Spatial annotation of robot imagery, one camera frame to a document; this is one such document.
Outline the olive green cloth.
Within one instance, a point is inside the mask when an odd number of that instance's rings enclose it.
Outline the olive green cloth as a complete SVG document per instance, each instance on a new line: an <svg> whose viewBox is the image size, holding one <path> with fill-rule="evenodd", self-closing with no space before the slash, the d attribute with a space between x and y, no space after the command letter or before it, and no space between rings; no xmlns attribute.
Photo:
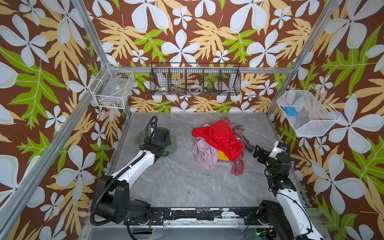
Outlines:
<svg viewBox="0 0 384 240"><path fill-rule="evenodd" d="M138 146L144 145L146 143L147 135L146 131L142 130L136 136L134 143ZM163 153L163 157L167 157L170 154L173 154L177 150L177 138L175 136L170 136L167 139L167 143L165 145L165 152Z"/></svg>

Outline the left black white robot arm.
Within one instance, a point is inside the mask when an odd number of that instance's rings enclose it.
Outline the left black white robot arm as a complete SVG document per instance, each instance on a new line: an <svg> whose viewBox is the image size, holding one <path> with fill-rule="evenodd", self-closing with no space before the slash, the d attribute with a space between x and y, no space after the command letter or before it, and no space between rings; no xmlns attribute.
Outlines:
<svg viewBox="0 0 384 240"><path fill-rule="evenodd" d="M146 128L144 143L138 154L121 170L102 176L98 182L91 205L90 222L102 226L113 222L134 220L140 224L149 221L151 205L141 200L131 200L130 187L140 175L151 167L171 144L170 130L157 126L158 117L153 116Z"/></svg>

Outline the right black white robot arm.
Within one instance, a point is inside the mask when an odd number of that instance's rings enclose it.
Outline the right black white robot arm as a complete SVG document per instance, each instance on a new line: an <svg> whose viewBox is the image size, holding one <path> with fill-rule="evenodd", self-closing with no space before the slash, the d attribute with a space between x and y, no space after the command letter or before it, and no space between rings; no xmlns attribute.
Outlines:
<svg viewBox="0 0 384 240"><path fill-rule="evenodd" d="M255 146L253 157L266 169L268 190L277 201L262 201L258 217L274 228L277 240L322 240L323 236L305 211L289 173L293 158L283 142L275 142L271 151Z"/></svg>

